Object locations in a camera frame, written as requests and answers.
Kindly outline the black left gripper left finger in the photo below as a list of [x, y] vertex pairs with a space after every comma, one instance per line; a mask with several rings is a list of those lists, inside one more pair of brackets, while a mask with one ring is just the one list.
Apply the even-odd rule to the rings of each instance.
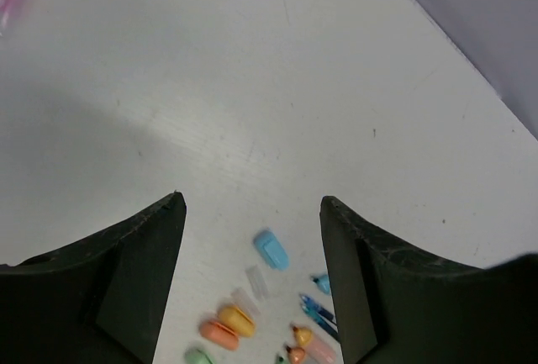
[[1, 267], [4, 363], [150, 363], [187, 207], [166, 195], [79, 241]]

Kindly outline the light blue highlighter cap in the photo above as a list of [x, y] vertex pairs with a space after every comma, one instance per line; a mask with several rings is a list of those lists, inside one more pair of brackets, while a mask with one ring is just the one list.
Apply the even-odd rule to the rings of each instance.
[[286, 250], [269, 229], [263, 229], [255, 236], [253, 246], [271, 269], [285, 271], [289, 268]]

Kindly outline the clear gel pen cap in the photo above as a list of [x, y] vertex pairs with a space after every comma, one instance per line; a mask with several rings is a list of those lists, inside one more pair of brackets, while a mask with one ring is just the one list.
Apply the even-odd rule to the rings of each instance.
[[245, 270], [245, 274], [255, 298], [259, 301], [269, 298], [268, 288], [259, 267], [251, 266]]

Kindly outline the light blue highlighter body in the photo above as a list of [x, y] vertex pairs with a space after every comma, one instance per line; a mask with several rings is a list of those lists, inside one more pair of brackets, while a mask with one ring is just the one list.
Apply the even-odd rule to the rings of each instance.
[[331, 295], [330, 278], [327, 273], [312, 275], [310, 279], [320, 292], [325, 295]]

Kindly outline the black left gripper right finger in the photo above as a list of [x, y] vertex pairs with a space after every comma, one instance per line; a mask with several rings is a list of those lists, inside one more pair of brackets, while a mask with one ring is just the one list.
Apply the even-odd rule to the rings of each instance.
[[344, 362], [536, 362], [536, 254], [468, 266], [333, 196], [322, 199], [320, 226]]

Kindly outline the orange highlighter cap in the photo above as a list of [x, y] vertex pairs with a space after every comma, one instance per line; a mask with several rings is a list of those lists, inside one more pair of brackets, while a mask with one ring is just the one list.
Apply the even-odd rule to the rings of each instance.
[[222, 324], [241, 337], [252, 337], [256, 333], [254, 320], [235, 304], [222, 307], [217, 316]]

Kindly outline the salmon orange marker cap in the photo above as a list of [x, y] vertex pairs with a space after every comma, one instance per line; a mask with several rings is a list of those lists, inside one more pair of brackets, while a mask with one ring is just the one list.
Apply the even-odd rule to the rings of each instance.
[[225, 350], [236, 351], [239, 348], [239, 336], [217, 320], [209, 319], [202, 322], [199, 326], [199, 334]]

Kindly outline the orange capped marker pen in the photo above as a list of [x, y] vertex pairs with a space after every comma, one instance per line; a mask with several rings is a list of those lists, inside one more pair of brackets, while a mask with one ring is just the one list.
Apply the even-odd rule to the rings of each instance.
[[317, 364], [304, 348], [299, 346], [285, 346], [287, 360], [290, 364]]

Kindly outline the green highlighter cap piece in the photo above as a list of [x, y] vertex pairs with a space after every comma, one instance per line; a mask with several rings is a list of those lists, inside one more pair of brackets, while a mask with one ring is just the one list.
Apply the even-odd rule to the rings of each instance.
[[216, 361], [202, 348], [193, 347], [184, 354], [187, 364], [215, 364]]

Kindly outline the blue gel pen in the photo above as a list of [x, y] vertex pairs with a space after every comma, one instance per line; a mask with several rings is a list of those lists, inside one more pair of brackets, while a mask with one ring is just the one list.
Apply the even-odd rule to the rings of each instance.
[[301, 309], [311, 320], [313, 320], [313, 322], [318, 325], [318, 327], [320, 327], [320, 329], [330, 335], [335, 341], [340, 341], [337, 330], [333, 326], [331, 326], [325, 319], [323, 319], [315, 310], [311, 309], [308, 305], [305, 305], [303, 303], [301, 304]]
[[326, 319], [331, 324], [336, 325], [335, 315], [326, 309], [322, 304], [318, 303], [315, 299], [304, 293], [300, 293], [299, 297], [306, 306], [316, 311], [320, 317]]

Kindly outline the orange pink highlighter pen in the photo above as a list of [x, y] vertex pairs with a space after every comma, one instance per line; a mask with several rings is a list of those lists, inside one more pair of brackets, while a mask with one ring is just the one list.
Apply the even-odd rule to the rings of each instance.
[[305, 350], [306, 354], [321, 364], [335, 364], [336, 353], [334, 349], [320, 339], [309, 327], [293, 324], [293, 337], [298, 346]]

